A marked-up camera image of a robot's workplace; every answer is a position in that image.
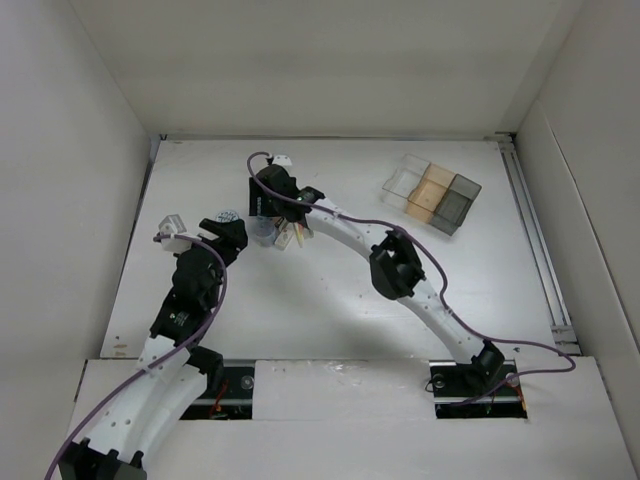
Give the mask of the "clear tub of paperclips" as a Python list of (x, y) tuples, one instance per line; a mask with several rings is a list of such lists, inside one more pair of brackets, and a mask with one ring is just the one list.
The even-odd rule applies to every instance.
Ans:
[(269, 248), (274, 244), (278, 230), (271, 218), (257, 217), (252, 227), (252, 235), (260, 246)]

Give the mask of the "white staple box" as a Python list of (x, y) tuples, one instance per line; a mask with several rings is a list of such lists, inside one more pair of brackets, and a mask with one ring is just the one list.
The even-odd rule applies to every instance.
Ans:
[(289, 226), (285, 227), (274, 241), (274, 247), (280, 251), (284, 251), (290, 244), (294, 233)]

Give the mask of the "blue label round tub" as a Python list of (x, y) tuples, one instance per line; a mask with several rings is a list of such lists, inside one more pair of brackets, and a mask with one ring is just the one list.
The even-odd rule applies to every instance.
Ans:
[(272, 200), (264, 191), (251, 191), (249, 194), (249, 215), (251, 217), (272, 218), (276, 216)]

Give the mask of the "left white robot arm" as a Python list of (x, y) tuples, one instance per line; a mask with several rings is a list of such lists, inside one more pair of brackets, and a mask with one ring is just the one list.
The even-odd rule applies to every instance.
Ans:
[(145, 479), (151, 457), (200, 396), (212, 396), (224, 379), (221, 354), (200, 342), (220, 311), (228, 267), (248, 245), (242, 219), (203, 219), (201, 234), (187, 234), (167, 216), (155, 242), (171, 252), (171, 288), (149, 329), (129, 378), (79, 422), (46, 477)]

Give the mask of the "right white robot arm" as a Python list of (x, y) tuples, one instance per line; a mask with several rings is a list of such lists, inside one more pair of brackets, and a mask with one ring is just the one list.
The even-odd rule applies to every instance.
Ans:
[(472, 395), (486, 393), (497, 384), (504, 355), (491, 341), (454, 319), (428, 281), (406, 231), (388, 222), (350, 216), (319, 190), (299, 189), (296, 179), (275, 163), (249, 174), (253, 214), (274, 213), (358, 253), (369, 265), (374, 289), (409, 309), (444, 344)]

